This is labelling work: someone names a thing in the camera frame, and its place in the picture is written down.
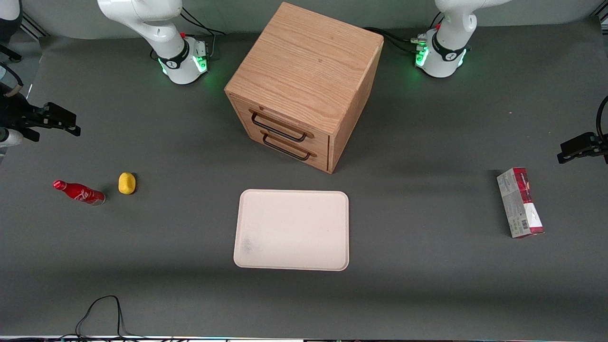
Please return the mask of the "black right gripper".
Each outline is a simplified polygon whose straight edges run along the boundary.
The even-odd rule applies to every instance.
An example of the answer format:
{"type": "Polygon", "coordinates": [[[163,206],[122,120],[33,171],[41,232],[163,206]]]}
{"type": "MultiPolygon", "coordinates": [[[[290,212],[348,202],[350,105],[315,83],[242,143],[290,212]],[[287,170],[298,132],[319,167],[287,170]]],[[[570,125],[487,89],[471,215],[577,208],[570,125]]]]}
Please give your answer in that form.
{"type": "Polygon", "coordinates": [[[43,127],[46,124],[78,137],[81,128],[76,125],[76,120],[76,114],[52,102],[38,107],[29,104],[24,97],[0,97],[0,126],[15,130],[21,128],[22,136],[35,143],[39,142],[40,134],[29,126],[43,127]]]}

